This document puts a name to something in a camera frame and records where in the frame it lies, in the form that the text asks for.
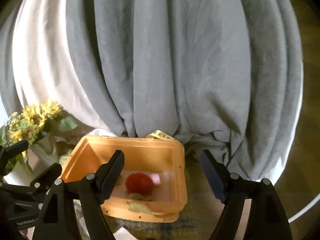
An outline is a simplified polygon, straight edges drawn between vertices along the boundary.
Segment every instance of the red pom-pom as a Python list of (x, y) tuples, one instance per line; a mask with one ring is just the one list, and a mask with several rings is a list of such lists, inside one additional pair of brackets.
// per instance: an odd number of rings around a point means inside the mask
[(125, 187), (127, 188), (128, 194), (138, 193), (148, 196), (152, 194), (154, 184), (148, 175), (142, 172), (137, 172), (128, 176), (125, 181)]

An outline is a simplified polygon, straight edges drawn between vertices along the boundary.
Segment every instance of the pink object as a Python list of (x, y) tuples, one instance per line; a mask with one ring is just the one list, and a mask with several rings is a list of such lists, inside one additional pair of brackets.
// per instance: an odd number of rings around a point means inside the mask
[(155, 185), (160, 185), (161, 184), (161, 180), (160, 180), (160, 175), (159, 174), (155, 173), (155, 174), (151, 174), (149, 176), (152, 179), (153, 184), (155, 184)]

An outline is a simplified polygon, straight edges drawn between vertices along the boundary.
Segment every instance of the orange plastic container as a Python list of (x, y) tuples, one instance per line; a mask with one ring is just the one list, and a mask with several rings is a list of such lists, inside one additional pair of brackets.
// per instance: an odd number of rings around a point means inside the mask
[(166, 174), (167, 196), (165, 200), (139, 201), (147, 205), (153, 215), (136, 213), (128, 210), (133, 200), (119, 197), (115, 187), (111, 198), (101, 206), (104, 214), (143, 222), (176, 221), (179, 212), (187, 203), (184, 148), (180, 143), (149, 138), (88, 135), (81, 139), (64, 164), (61, 178), (65, 182), (72, 182), (81, 180), (88, 173), (95, 173), (101, 164), (110, 160), (116, 150), (124, 153), (123, 172), (141, 171)]

